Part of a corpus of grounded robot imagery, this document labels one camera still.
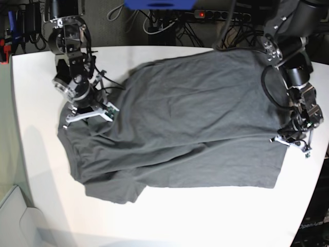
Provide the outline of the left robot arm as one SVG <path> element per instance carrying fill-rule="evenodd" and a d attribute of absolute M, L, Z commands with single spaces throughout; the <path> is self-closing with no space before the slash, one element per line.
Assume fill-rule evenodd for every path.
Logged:
<path fill-rule="evenodd" d="M 214 43 L 214 50 L 226 57 L 242 62 L 259 55 L 265 67 L 261 73 L 261 86 L 278 109 L 290 113 L 290 119 L 271 142 L 294 146 L 303 152 L 311 150 L 315 128 L 323 123 L 323 114 L 316 102 L 316 89 L 310 84 L 314 71 L 306 51 L 309 37 L 315 31 L 323 15 L 328 11 L 328 1 L 275 1 L 273 12 L 266 18 L 261 35 L 261 49 L 230 47 L 221 49 L 228 32 L 237 2 L 231 1 L 225 24 Z M 265 78 L 274 70 L 283 82 L 290 105 L 279 104 L 267 89 Z"/>

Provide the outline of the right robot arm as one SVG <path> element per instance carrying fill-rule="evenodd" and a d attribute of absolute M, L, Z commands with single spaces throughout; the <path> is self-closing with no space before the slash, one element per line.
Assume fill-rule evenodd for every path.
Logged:
<path fill-rule="evenodd" d="M 55 55 L 57 74 L 55 88 L 72 106 L 75 113 L 104 114 L 113 117 L 118 109 L 111 104 L 102 84 L 105 71 L 96 69 L 96 56 L 92 51 L 92 39 L 86 22 L 84 1 L 46 1 L 44 21 L 53 23 L 48 38 L 50 51 Z"/>

